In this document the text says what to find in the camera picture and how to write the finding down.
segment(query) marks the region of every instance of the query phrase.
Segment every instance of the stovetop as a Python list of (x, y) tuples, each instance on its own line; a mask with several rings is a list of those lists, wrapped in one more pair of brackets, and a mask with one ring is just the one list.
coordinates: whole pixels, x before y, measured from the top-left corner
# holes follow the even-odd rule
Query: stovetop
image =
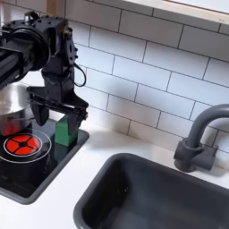
[(55, 124), (33, 121), (24, 131), (0, 138), (0, 194), (21, 204), (34, 202), (89, 138), (79, 130), (69, 148), (59, 145)]

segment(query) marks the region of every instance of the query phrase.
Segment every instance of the shelf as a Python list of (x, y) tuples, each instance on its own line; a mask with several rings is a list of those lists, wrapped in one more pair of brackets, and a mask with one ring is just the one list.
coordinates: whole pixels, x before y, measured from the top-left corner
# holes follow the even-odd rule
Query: shelf
[(205, 20), (215, 21), (223, 24), (229, 24), (229, 13), (221, 13), (209, 9), (191, 6), (187, 4), (175, 3), (165, 0), (124, 0), (126, 2), (142, 4), (149, 7), (154, 7), (161, 10), (166, 10), (175, 13), (181, 13), (192, 17), (197, 17)]

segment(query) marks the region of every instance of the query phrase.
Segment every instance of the sink basin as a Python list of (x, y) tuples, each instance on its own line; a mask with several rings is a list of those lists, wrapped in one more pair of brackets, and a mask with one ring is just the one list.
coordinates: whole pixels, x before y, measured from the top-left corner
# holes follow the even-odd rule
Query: sink basin
[(73, 216), (79, 229), (228, 229), (229, 190), (119, 154), (107, 160)]

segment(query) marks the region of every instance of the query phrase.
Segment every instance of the countertop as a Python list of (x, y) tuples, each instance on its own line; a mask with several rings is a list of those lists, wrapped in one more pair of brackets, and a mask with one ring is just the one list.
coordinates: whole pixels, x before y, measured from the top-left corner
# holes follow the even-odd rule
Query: countertop
[[(89, 140), (35, 203), (24, 206), (0, 196), (0, 229), (75, 229), (75, 204), (114, 154), (132, 153), (175, 169), (172, 151), (93, 124), (84, 123), (81, 128), (89, 132)], [(229, 189), (229, 171), (221, 168), (191, 175)]]

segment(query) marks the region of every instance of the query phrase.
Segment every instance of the sink rim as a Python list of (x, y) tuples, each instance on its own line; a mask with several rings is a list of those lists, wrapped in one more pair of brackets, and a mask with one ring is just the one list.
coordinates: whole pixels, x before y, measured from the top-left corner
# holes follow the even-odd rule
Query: sink rim
[(76, 203), (74, 210), (73, 210), (73, 220), (74, 220), (74, 223), (75, 223), (77, 228), (91, 229), (91, 227), (89, 227), (85, 223), (85, 221), (82, 217), (82, 211), (81, 210), (86, 205), (89, 198), (94, 193), (95, 189), (99, 185), (99, 182), (105, 176), (106, 172), (111, 167), (111, 165), (115, 161), (118, 161), (118, 160), (121, 160), (124, 158), (138, 161), (138, 163), (144, 163), (146, 165), (151, 165), (151, 166), (153, 166), (153, 168), (155, 170), (164, 171), (166, 173), (172, 173), (172, 175), (176, 176), (177, 179), (181, 179), (181, 180), (185, 179), (187, 182), (191, 182), (191, 183), (195, 182), (196, 185), (205, 186), (207, 189), (210, 189), (210, 190), (215, 191), (217, 193), (220, 193), (222, 195), (226, 195), (229, 199), (229, 190), (224, 188), (224, 187), (218, 186), (218, 185), (213, 184), (211, 182), (201, 180), (198, 177), (191, 176), (189, 174), (183, 173), (181, 171), (175, 170), (175, 169), (167, 167), (165, 165), (160, 165), (159, 163), (148, 160), (144, 157), (136, 156), (136, 155), (133, 155), (130, 153), (120, 153), (120, 154), (112, 155), (110, 158), (107, 159), (107, 161), (103, 164), (103, 166), (98, 171), (98, 173), (95, 176), (95, 178), (93, 179), (93, 181), (90, 183), (89, 187), (84, 191), (81, 198)]

